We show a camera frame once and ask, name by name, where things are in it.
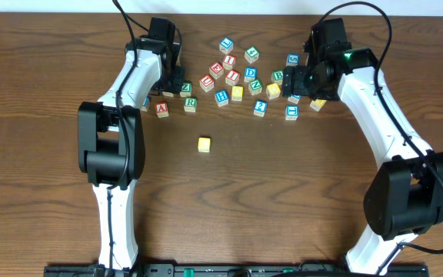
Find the yellow C block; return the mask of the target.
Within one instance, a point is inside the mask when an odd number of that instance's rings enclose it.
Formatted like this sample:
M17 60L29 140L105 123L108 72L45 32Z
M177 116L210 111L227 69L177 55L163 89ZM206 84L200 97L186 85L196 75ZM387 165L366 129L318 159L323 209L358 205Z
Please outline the yellow C block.
M199 152L210 152L211 139L208 137L200 137L198 139L198 151Z

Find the yellow O block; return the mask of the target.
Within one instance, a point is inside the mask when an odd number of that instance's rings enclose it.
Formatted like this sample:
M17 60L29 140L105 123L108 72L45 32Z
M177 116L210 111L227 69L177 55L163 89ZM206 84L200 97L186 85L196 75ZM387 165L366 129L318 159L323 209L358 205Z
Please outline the yellow O block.
M231 100L234 102L241 102L243 99L244 88L239 85L234 85L231 89Z

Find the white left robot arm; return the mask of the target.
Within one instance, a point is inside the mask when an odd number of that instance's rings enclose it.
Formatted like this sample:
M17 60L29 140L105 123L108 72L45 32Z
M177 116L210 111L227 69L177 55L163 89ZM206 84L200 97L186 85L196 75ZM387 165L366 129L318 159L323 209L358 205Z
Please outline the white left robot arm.
M134 192L145 164L140 109L152 90L182 88L181 45L143 35L125 47L125 63L108 91L78 108L78 165L98 203L106 276L127 275L138 257Z

